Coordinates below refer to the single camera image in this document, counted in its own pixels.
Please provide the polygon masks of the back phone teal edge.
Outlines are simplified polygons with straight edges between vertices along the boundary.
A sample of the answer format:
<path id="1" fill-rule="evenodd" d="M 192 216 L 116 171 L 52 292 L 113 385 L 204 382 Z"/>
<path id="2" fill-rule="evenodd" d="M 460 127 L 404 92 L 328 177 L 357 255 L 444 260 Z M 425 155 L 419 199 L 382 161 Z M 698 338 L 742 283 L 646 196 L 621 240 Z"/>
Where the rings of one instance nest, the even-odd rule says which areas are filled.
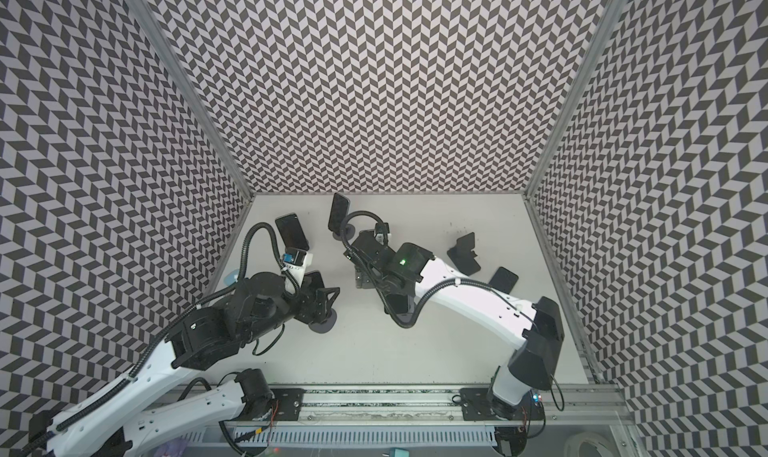
<path id="1" fill-rule="evenodd" d="M 342 222 L 349 212 L 349 207 L 350 201 L 346 196 L 340 193 L 333 195 L 328 219 L 328 230 L 331 233 L 343 231 Z"/>

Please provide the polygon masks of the blue oval object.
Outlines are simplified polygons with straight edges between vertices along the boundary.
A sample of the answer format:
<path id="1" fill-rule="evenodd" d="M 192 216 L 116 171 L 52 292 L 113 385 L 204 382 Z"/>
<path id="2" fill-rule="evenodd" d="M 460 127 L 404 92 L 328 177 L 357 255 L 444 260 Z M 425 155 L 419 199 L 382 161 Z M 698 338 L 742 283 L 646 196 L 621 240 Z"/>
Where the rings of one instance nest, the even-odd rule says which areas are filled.
<path id="1" fill-rule="evenodd" d="M 227 285 L 231 285 L 232 283 L 235 283 L 238 280 L 238 278 L 239 278 L 239 271 L 234 270 L 225 276 L 224 282 Z"/>

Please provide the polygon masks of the black folding stand right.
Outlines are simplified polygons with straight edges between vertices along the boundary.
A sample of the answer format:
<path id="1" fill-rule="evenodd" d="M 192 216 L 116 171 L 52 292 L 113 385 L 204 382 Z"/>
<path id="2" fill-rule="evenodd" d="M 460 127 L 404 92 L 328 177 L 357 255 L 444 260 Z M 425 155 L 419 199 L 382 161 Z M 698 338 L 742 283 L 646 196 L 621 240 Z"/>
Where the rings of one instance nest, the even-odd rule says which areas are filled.
<path id="1" fill-rule="evenodd" d="M 474 232 L 459 237 L 456 243 L 447 251 L 447 255 L 454 267 L 467 276 L 474 275 L 481 270 L 475 252 L 476 236 Z"/>

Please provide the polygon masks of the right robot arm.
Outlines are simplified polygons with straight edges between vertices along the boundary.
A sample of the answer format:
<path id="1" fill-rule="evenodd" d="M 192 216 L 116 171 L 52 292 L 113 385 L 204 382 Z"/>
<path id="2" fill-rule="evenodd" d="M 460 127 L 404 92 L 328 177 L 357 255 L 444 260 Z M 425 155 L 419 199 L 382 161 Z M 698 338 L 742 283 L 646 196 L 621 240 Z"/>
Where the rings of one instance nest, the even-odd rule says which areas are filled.
<path id="1" fill-rule="evenodd" d="M 488 405 L 505 420 L 514 419 L 517 412 L 533 416 L 536 393 L 557 385 L 565 330 L 556 301 L 517 299 L 411 242 L 393 250 L 388 224 L 370 211 L 334 210 L 328 228 L 342 242 L 362 287 L 376 292 L 385 313 L 400 328 L 413 328 L 427 305 L 437 303 L 506 341 L 511 355 L 494 371 Z"/>

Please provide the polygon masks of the black centre stand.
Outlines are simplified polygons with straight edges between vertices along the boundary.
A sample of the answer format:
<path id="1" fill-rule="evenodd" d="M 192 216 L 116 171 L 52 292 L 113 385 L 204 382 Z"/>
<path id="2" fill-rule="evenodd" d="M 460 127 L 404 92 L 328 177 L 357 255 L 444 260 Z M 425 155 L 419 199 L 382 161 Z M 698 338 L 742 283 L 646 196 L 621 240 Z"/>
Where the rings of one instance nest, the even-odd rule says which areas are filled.
<path id="1" fill-rule="evenodd" d="M 355 268 L 355 285 L 357 289 L 374 289 L 375 283 L 361 268 Z"/>

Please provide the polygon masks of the grey round stand back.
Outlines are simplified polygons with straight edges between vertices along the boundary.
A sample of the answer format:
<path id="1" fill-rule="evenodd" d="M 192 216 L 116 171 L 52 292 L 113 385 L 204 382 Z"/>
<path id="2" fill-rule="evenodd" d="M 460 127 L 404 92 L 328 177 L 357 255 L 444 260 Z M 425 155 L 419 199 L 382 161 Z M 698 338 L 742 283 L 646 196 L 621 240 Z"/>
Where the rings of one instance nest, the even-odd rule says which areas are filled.
<path id="1" fill-rule="evenodd" d="M 352 224 L 347 224 L 341 233 L 339 232 L 332 233 L 332 237 L 337 241 L 341 241 L 342 238 L 351 240 L 354 237 L 354 235 L 355 235 L 355 227 Z"/>

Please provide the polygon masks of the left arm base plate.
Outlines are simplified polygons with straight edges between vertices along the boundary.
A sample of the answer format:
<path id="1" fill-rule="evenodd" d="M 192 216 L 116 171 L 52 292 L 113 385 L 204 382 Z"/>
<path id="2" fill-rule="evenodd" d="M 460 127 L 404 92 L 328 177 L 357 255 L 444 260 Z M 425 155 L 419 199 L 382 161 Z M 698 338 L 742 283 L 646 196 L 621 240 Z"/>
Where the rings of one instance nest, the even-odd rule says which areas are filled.
<path id="1" fill-rule="evenodd" d="M 244 397 L 238 421 L 297 421 L 303 406 L 305 390 L 298 387 L 272 389 L 263 395 Z"/>

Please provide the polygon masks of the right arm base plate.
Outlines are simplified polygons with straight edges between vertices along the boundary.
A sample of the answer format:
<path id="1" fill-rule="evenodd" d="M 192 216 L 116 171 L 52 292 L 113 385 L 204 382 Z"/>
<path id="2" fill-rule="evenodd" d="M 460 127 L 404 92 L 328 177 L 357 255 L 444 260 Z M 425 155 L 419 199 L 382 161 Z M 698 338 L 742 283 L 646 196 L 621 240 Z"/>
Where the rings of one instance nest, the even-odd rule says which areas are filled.
<path id="1" fill-rule="evenodd" d="M 451 401 L 460 407 L 463 419 L 470 422 L 506 420 L 543 422 L 545 410 L 538 393 L 528 391 L 519 404 L 507 404 L 494 397 L 487 387 L 465 387 Z"/>

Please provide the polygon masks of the grey round stand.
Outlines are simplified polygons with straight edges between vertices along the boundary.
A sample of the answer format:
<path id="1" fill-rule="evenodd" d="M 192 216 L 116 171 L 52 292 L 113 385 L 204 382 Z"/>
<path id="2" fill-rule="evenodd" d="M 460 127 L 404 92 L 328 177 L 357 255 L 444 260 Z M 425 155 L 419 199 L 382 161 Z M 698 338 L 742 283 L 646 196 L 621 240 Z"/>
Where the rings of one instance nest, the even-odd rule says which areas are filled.
<path id="1" fill-rule="evenodd" d="M 337 322 L 337 313 L 334 309 L 329 311 L 328 316 L 319 322 L 313 322 L 308 325 L 309 329 L 317 334 L 326 334 L 330 332 Z"/>
<path id="2" fill-rule="evenodd" d="M 332 237 L 337 241 L 341 241 L 342 238 L 351 240 L 354 237 L 354 235 L 355 235 L 355 227 L 352 224 L 347 224 L 341 233 L 339 232 L 332 233 Z"/>

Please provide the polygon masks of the grey round stand front left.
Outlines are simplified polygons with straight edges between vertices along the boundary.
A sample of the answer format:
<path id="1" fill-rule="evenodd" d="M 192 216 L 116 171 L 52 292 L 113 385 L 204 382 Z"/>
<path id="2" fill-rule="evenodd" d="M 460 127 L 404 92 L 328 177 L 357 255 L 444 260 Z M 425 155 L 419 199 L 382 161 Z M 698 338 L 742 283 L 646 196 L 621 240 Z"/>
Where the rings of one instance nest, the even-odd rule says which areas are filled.
<path id="1" fill-rule="evenodd" d="M 337 313 L 334 309 L 329 311 L 328 316 L 319 322 L 313 322 L 308 325 L 309 329 L 317 334 L 326 334 L 330 332 L 337 322 Z"/>

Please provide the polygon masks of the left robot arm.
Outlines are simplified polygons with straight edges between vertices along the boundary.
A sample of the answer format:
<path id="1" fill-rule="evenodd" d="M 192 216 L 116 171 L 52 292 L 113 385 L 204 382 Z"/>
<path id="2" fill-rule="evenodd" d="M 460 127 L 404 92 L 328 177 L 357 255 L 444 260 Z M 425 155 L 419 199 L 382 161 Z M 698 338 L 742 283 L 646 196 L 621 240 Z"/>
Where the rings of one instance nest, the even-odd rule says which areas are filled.
<path id="1" fill-rule="evenodd" d="M 325 286 L 311 259 L 296 248 L 281 252 L 274 227 L 253 225 L 241 247 L 237 281 L 183 311 L 161 330 L 130 370 L 84 402 L 30 423 L 20 455 L 139 456 L 211 423 L 271 419 L 279 401 L 259 369 L 246 369 L 204 393 L 156 407 L 181 384 L 263 335 L 296 320 L 317 333 L 336 320 L 340 294 Z"/>

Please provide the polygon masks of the aluminium rail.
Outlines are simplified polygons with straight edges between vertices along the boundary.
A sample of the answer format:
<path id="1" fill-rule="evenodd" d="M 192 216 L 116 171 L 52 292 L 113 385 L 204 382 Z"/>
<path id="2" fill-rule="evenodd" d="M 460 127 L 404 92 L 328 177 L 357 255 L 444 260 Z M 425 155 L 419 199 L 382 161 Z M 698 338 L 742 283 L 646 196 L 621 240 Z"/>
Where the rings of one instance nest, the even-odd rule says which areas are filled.
<path id="1" fill-rule="evenodd" d="M 465 387 L 450 385 L 309 385 L 274 384 L 272 389 L 305 390 L 297 425 L 504 424 L 503 420 L 465 421 L 451 399 Z M 621 391 L 612 385 L 559 384 L 538 392 L 545 422 L 566 424 L 625 424 L 632 421 Z"/>

